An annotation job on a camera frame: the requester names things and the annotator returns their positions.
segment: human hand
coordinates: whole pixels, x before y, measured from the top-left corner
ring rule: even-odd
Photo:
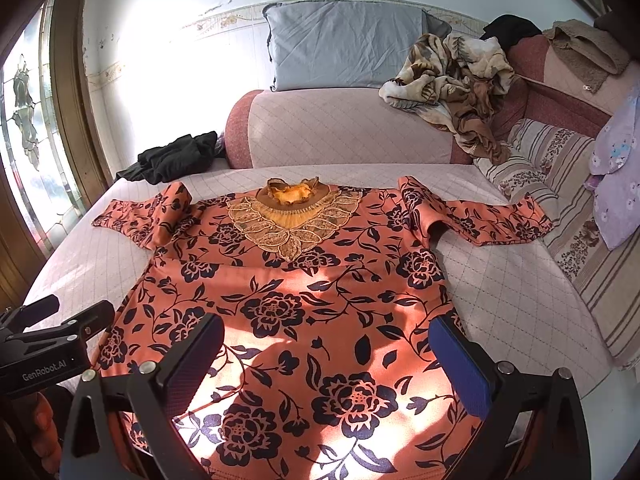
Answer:
[[[53,410],[43,394],[38,393],[38,403],[33,410],[33,421],[37,427],[31,435],[31,446],[42,459],[42,467],[50,474],[60,469],[62,448],[58,440],[58,430],[53,422]]]

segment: orange floral shirt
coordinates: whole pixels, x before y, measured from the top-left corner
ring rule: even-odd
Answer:
[[[146,202],[114,200],[94,220],[153,251],[103,337],[103,375],[160,360],[206,312],[224,320],[222,350],[174,419],[212,478],[441,478],[480,424],[429,345],[434,316],[460,326],[429,227],[515,244],[552,223],[529,196],[508,206],[444,202],[412,177],[398,189],[330,189],[357,196],[357,208],[320,243],[300,235],[303,252],[290,262],[229,216],[256,191],[191,204],[174,183]],[[288,239],[262,240],[272,238]]]

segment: silver bolt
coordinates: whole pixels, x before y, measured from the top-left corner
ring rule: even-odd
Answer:
[[[140,365],[140,368],[138,368],[140,370],[141,374],[150,374],[151,372],[153,372],[156,369],[156,362],[155,361],[145,361]]]
[[[84,372],[82,372],[81,378],[85,383],[88,383],[89,381],[92,381],[95,376],[96,376],[95,370],[92,370],[91,368],[89,368],[88,370],[85,370]]]
[[[558,368],[558,375],[563,379],[571,379],[573,376],[571,375],[571,370],[569,368],[561,367]]]
[[[508,361],[500,361],[498,363],[498,371],[501,374],[505,374],[505,375],[511,375],[514,373],[514,371],[516,371],[516,367],[513,366],[510,362]]]

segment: gray pillow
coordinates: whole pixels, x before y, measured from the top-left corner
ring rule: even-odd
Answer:
[[[451,27],[419,7],[347,0],[269,4],[274,91],[305,88],[379,88],[402,68],[425,32]]]

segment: window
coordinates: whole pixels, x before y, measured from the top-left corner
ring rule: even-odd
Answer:
[[[0,68],[0,157],[18,208],[46,256],[85,213],[53,107],[53,1],[38,10]]]

